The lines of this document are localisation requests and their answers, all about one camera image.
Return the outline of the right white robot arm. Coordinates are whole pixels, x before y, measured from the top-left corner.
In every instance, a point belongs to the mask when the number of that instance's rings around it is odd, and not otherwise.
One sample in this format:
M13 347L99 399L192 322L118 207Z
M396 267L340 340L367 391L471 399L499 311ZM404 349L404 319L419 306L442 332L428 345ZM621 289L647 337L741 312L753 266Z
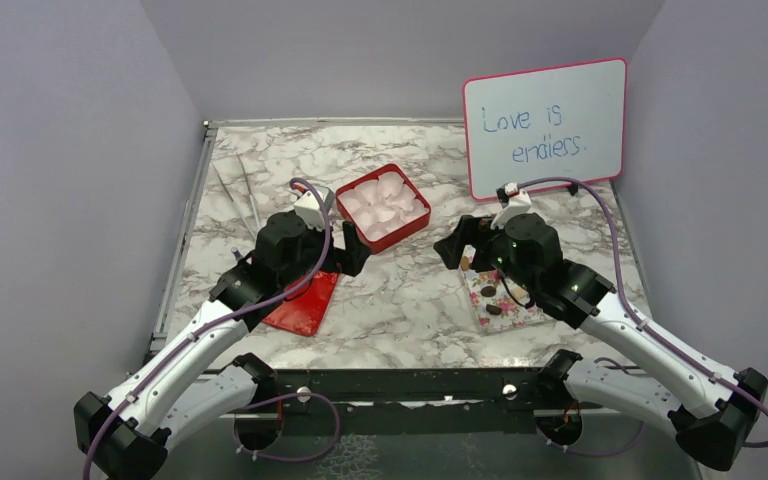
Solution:
M707 359L624 306L609 280L564 258L557 231L537 214L516 215L501 229L492 228L490 217L465 215L433 248L448 269L456 269L467 246L475 250L473 270L511 280L543 313L608 344L647 374L625 376L560 350L536 383L545 404L599 404L672 434L706 467L731 469L768 388L760 372Z

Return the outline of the metal serving tongs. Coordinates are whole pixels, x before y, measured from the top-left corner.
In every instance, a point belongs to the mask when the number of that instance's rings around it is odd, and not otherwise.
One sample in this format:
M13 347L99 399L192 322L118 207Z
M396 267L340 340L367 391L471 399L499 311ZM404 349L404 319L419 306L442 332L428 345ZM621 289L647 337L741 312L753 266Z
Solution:
M227 197L230 205L237 213L246 231L249 233L251 238L255 240L261 229L259 204L252 190L252 185L250 183L245 164L242 160L242 156L240 154L236 154L235 158L239 166L243 185L245 187L245 190L239 195L231 192L229 183L224 180L222 172L216 163L214 161L210 161L209 165L213 170L214 175L216 176L216 179L219 182L219 185Z

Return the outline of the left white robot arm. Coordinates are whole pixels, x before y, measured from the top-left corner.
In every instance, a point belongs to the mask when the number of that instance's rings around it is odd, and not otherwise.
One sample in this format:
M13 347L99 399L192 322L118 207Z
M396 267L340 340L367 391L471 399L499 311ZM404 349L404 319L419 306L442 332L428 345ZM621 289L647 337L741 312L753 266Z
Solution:
M110 479L151 479L169 453L234 409L279 417L277 374L257 355L235 357L209 381L209 365L320 273L358 275L371 254L351 221L344 245L318 208L270 216L254 248L220 275L188 325L140 370L106 394L86 393L74 406L82 476L98 468Z

